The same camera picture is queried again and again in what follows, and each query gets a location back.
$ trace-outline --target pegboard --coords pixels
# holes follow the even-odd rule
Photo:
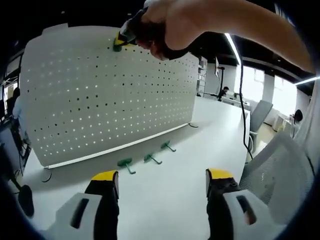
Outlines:
[[[191,121],[198,59],[113,51],[118,28],[65,27],[32,39],[21,64],[27,132],[43,166],[96,154]]]

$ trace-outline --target person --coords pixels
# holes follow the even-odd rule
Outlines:
[[[300,109],[295,111],[293,115],[294,124],[300,124],[303,119],[304,115],[302,114],[302,111]]]
[[[254,41],[302,70],[315,73],[311,56],[294,27],[284,18],[246,0],[148,1],[143,23],[165,23],[166,45],[186,48],[204,32],[229,33]],[[160,60],[165,56],[154,42],[137,44]]]
[[[226,95],[227,92],[228,92],[228,90],[229,90],[229,88],[228,88],[227,86],[225,86],[225,87],[220,91],[220,93],[219,93],[219,95],[218,95],[218,101],[221,102],[222,96]]]
[[[291,127],[291,136],[294,138],[296,133],[301,127],[301,122],[304,119],[304,115],[302,114],[302,111],[298,109],[295,111],[294,115],[291,118],[292,120],[292,127]]]
[[[13,97],[15,99],[14,107],[12,110],[12,115],[14,119],[19,121],[20,129],[21,129],[21,138],[27,143],[30,144],[29,137],[27,134],[27,126],[25,120],[24,110],[22,108],[21,97],[20,97],[20,89],[17,87],[13,91]]]

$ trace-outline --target office chair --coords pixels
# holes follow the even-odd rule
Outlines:
[[[277,224],[287,224],[311,188],[314,172],[301,147],[279,132],[245,165],[239,186],[260,198]]]
[[[256,139],[258,130],[264,123],[267,115],[271,111],[273,104],[267,101],[260,100],[250,118],[250,135],[249,135],[249,150],[254,152],[256,150]]]

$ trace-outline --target white table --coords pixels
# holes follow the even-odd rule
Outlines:
[[[290,134],[292,123],[287,118],[288,118],[287,116],[283,115],[282,113],[279,113],[277,118],[274,119],[272,129],[277,132],[279,127],[284,125],[284,128],[286,126],[285,132]]]
[[[230,105],[236,106],[236,107],[238,107],[238,108],[241,108],[241,102],[238,101],[238,100],[231,99],[231,98],[228,98],[228,97],[226,97],[226,96],[222,96],[222,97],[221,97],[221,101],[222,101],[223,103],[230,104]],[[244,108],[245,110],[249,110],[249,111],[250,111],[250,103],[243,101],[243,108]]]
[[[247,115],[248,141],[250,114]],[[47,229],[56,211],[75,193],[84,192],[97,173],[116,169],[117,161],[132,157],[130,175],[119,170],[119,240],[195,240],[208,239],[206,212],[207,168],[230,171],[240,181],[247,152],[243,145],[241,109],[202,97],[195,98],[192,122],[128,148],[52,169],[52,179],[42,183],[43,168],[32,151],[26,164],[23,183],[33,191],[34,217],[38,229]],[[176,152],[161,150],[171,140]],[[155,151],[154,162],[143,157]]]

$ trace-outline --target ceiling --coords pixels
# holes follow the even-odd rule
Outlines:
[[[272,12],[275,12],[275,6],[268,0],[254,0],[254,2]],[[30,10],[24,8],[12,8],[14,17],[1,21],[1,32],[5,33],[0,46],[0,70],[3,72],[9,57],[13,56],[25,47],[30,39],[41,35],[42,30],[68,23],[73,26],[112,26],[121,27],[122,24],[143,7],[144,0],[113,1],[113,7],[101,7],[92,4],[91,6],[77,5],[65,6],[63,4],[51,6],[49,4],[37,5]],[[244,65],[264,70],[269,75],[278,75],[293,83],[298,82],[297,78],[307,79],[312,77],[298,67],[290,64],[283,58],[277,56],[265,47],[240,38],[233,37],[240,55],[243,57]],[[192,53],[196,56],[203,56],[209,63],[215,62],[218,57],[220,64],[236,65],[236,59],[223,34],[206,32],[194,42]],[[314,83],[303,84],[299,86],[307,95],[312,94]]]

